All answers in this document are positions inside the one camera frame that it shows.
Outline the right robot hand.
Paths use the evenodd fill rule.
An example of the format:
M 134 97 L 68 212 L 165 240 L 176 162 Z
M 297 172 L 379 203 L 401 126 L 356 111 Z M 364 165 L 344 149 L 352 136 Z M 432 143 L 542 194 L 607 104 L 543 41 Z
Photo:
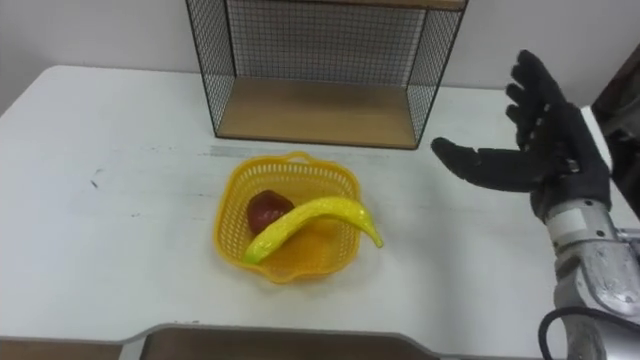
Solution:
M 463 147 L 444 137 L 431 142 L 443 165 L 475 186 L 530 195 L 534 215 L 544 221 L 565 202 L 612 206 L 610 170 L 579 108 L 569 102 L 544 63 L 518 53 L 505 94 L 505 114 L 516 126 L 516 150 Z

